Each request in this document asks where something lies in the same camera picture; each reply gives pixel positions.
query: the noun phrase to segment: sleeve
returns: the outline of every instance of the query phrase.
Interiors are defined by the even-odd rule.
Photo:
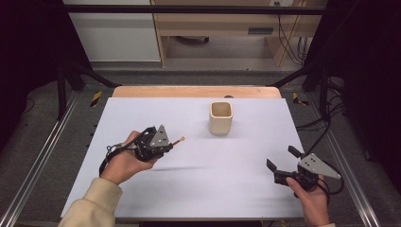
[[[336,224],[332,223],[332,224],[326,224],[326,225],[321,225],[319,227],[336,227]]]
[[[71,204],[59,226],[114,226],[114,211],[121,195],[115,183],[95,178],[85,196]]]

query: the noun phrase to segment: human hand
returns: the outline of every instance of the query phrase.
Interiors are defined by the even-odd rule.
[[[305,223],[309,227],[321,226],[330,223],[327,211],[327,197],[316,187],[311,191],[304,189],[292,178],[286,178],[288,186],[297,194],[304,210]]]
[[[140,134],[138,131],[132,131],[124,144],[128,144],[138,134]],[[146,163],[139,161],[131,150],[126,149],[112,158],[100,175],[100,178],[119,185],[136,173],[153,168],[156,161],[157,159],[150,160]]]

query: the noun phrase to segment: white table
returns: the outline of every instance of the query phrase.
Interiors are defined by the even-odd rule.
[[[234,120],[226,136],[208,130],[212,101],[229,100]],[[166,126],[171,142],[185,136],[152,170],[122,183],[115,215],[137,220],[253,220],[300,218],[292,191],[274,183],[266,167],[296,170],[288,145],[302,149],[287,103],[282,98],[110,98],[74,183],[62,216],[82,198],[106,147],[132,130]]]

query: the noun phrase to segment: white cabinet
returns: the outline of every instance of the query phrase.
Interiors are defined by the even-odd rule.
[[[74,5],[150,5],[149,0],[63,0]],[[160,61],[151,13],[70,13],[89,61]]]

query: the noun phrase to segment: beige cup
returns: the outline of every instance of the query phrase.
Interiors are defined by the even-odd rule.
[[[209,130],[215,135],[228,134],[233,121],[233,107],[230,102],[212,102],[210,104]]]

